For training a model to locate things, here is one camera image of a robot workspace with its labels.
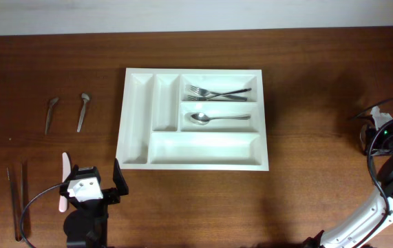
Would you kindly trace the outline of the metal tablespoon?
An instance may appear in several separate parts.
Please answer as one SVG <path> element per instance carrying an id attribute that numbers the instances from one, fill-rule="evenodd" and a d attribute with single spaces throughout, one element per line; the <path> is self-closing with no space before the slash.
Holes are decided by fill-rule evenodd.
<path id="1" fill-rule="evenodd" d="M 207 116 L 205 113 L 198 112 L 191 114 L 189 116 L 189 119 L 192 123 L 195 123 L 197 125 L 207 125 L 210 121 L 214 120 L 221 120 L 221 119 L 226 119 L 226 120 L 248 120 L 251 118 L 250 114 L 245 114 L 245 115 L 240 115 L 240 116 L 218 116 L 218 117 L 210 117 Z"/>
<path id="2" fill-rule="evenodd" d="M 364 124 L 364 125 L 361 127 L 361 131 L 360 131 L 359 138 L 360 138 L 360 141 L 361 141 L 361 145 L 362 145 L 362 146 L 365 146 L 365 144 L 366 144 L 366 132 L 368 131 L 369 127 L 370 127 L 370 126 L 369 126 L 368 124 Z"/>

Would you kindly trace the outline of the small metal teaspoon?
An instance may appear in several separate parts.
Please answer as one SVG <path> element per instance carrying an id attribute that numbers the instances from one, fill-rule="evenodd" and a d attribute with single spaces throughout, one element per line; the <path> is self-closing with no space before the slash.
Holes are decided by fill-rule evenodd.
<path id="1" fill-rule="evenodd" d="M 80 116 L 79 116 L 79 120 L 78 120 L 78 126 L 77 126 L 77 129 L 76 129 L 77 132 L 81 131 L 81 128 L 82 128 L 82 125 L 83 125 L 83 121 L 84 121 L 84 118 L 85 118 L 87 103 L 91 100 L 91 96 L 89 94 L 87 94 L 87 93 L 82 93 L 81 94 L 81 99 L 83 101 L 83 105 L 82 105 Z"/>
<path id="2" fill-rule="evenodd" d="M 46 116 L 46 121 L 45 121 L 45 135 L 47 135 L 47 133 L 49 132 L 50 123 L 52 120 L 53 108 L 58 103 L 58 101 L 59 101 L 59 97 L 55 97 L 55 98 L 49 100 L 49 102 L 48 102 L 47 116 Z"/>

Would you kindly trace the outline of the metal tweezers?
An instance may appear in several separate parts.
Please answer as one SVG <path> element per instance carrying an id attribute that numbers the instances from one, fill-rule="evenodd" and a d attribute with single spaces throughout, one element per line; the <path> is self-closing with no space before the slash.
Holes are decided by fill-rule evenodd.
<path id="1" fill-rule="evenodd" d="M 14 169 L 12 167 L 7 167 L 7 177 L 10 185 L 10 200 L 12 206 L 12 217 L 13 217 L 13 230 L 14 239 L 16 242 L 22 241 L 22 235 L 20 232 L 19 221 L 21 217 L 21 206 L 19 202 L 19 193 L 17 188 L 16 177 L 14 175 Z"/>

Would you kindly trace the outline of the metal fork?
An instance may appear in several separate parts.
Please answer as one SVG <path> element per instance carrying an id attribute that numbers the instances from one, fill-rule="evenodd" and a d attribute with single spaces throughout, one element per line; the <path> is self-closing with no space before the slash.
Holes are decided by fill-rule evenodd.
<path id="1" fill-rule="evenodd" d="M 239 93 L 249 92 L 251 90 L 252 90 L 252 88 L 246 88 L 246 89 L 236 90 L 236 91 L 232 91 L 232 92 L 225 92 L 225 93 L 215 94 L 212 97 L 214 98 L 214 97 L 217 97 L 217 96 L 227 96 L 227 95 L 231 95 L 231 94 L 239 94 Z"/>
<path id="2" fill-rule="evenodd" d="M 208 97 L 204 96 L 191 96 L 191 95 L 186 95 L 184 97 L 185 101 L 233 101 L 233 102 L 246 102 L 248 99 L 246 97 L 239 97 L 236 99 L 231 99 L 231 98 L 213 98 L 209 99 Z"/>
<path id="3" fill-rule="evenodd" d="M 186 89 L 188 91 L 190 91 L 191 93 L 196 94 L 198 96 L 208 97 L 208 96 L 216 95 L 216 92 L 212 92 L 212 91 L 200 88 L 200 87 L 196 87 L 194 85 L 187 85 Z"/>

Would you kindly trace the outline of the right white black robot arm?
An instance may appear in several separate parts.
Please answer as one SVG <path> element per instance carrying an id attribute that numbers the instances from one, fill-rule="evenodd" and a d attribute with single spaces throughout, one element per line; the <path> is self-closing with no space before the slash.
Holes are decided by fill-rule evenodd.
<path id="1" fill-rule="evenodd" d="M 374 191 L 340 225 L 307 238 L 302 247 L 367 247 L 373 237 L 393 224 L 393 116 L 379 106 L 375 103 L 355 115 L 365 120 L 360 140 Z"/>

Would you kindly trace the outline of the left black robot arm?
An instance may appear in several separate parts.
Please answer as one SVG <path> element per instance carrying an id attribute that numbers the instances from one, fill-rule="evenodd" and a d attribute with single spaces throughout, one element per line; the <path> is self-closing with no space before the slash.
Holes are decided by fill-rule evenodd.
<path id="1" fill-rule="evenodd" d="M 79 168 L 75 165 L 63 181 L 59 193 L 76 208 L 63 224 L 68 247 L 107 246 L 108 207 L 120 203 L 129 193 L 120 165 L 114 160 L 114 187 L 102 189 L 97 167 Z"/>

